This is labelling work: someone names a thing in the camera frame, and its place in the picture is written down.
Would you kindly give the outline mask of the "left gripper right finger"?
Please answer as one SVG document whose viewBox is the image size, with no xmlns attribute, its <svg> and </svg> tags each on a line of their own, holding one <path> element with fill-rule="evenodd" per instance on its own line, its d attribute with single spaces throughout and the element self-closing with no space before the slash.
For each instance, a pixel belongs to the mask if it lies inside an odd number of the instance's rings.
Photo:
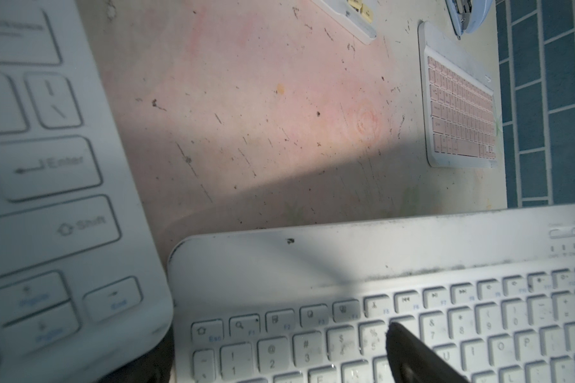
<svg viewBox="0 0 575 383">
<path fill-rule="evenodd" d="M 410 330 L 392 322 L 386 334 L 386 352 L 395 382 L 463 382 L 454 370 Z"/>
</svg>

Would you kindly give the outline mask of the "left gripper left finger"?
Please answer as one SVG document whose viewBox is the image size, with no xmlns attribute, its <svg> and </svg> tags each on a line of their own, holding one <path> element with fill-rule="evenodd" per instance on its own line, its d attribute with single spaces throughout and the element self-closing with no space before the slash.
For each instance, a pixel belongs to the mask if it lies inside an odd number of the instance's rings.
<svg viewBox="0 0 575 383">
<path fill-rule="evenodd" d="M 170 382 L 174 363 L 173 328 L 150 352 L 99 380 L 105 382 Z"/>
</svg>

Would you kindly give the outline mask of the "white keyboard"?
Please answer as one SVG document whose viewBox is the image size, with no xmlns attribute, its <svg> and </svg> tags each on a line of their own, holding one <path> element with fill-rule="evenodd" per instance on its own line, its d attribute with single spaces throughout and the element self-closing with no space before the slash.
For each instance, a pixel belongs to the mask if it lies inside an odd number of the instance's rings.
<svg viewBox="0 0 575 383">
<path fill-rule="evenodd" d="M 78 8 L 0 1 L 0 382 L 93 382 L 173 303 Z"/>
<path fill-rule="evenodd" d="M 192 236 L 168 271 L 178 382 L 395 382 L 411 342 L 575 382 L 575 204 Z"/>
</svg>

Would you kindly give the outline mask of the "pink keyboard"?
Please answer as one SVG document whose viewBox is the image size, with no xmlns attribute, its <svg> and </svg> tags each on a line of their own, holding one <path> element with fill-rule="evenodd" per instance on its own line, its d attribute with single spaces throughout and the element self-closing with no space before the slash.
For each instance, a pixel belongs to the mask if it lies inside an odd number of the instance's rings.
<svg viewBox="0 0 575 383">
<path fill-rule="evenodd" d="M 418 26 L 418 46 L 429 165 L 496 167 L 497 124 L 490 76 L 431 22 Z"/>
</svg>

